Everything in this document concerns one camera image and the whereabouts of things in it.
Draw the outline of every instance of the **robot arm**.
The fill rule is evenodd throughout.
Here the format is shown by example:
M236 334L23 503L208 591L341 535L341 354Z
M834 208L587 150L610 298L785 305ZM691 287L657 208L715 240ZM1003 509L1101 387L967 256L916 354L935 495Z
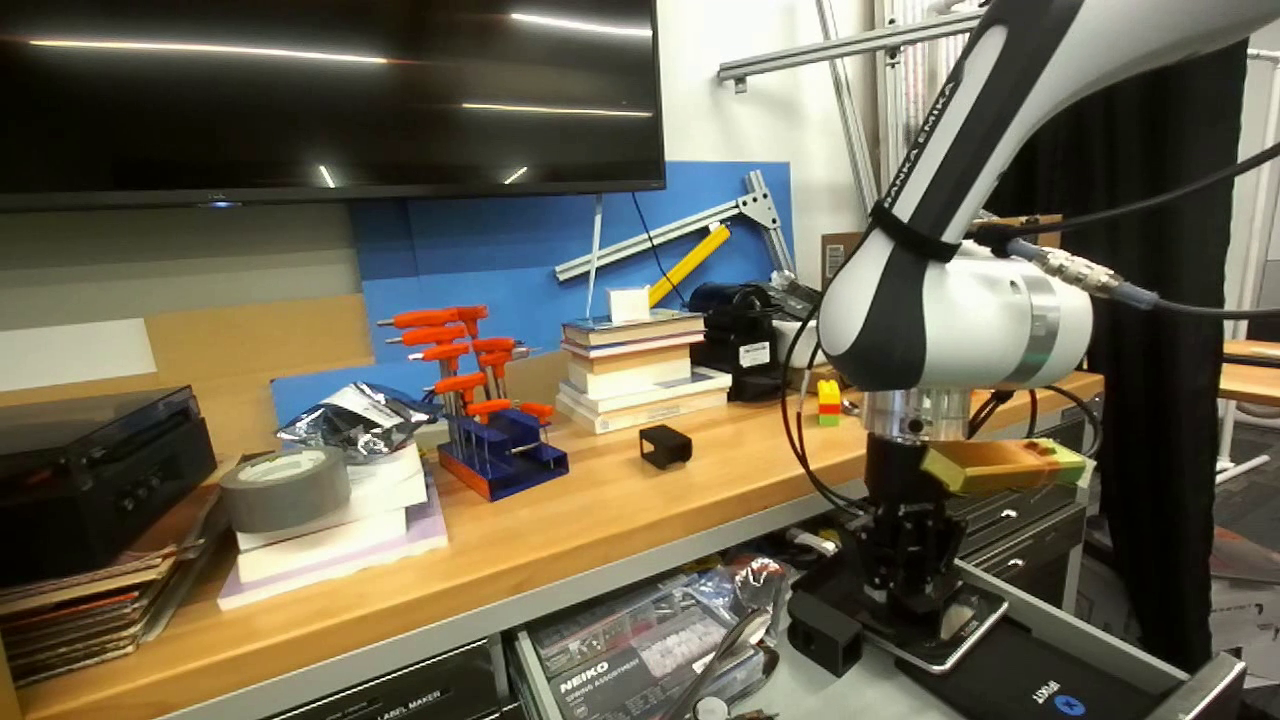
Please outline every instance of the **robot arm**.
M1088 297L960 246L1027 137L1125 77L1223 48L1280 0L994 0L938 86L864 246L833 274L821 348L866 392L1020 387L1074 368Z

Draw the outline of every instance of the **black monitor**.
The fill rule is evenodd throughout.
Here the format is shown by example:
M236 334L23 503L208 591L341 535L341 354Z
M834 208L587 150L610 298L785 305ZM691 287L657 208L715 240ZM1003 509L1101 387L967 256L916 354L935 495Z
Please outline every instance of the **black monitor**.
M657 0L2 0L0 208L664 183Z

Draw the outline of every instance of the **television screen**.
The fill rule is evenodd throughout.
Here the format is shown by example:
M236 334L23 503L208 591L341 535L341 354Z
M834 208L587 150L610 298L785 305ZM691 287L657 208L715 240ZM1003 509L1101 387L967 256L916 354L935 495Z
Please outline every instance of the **television screen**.
M2 0L0 208L664 183L657 0Z

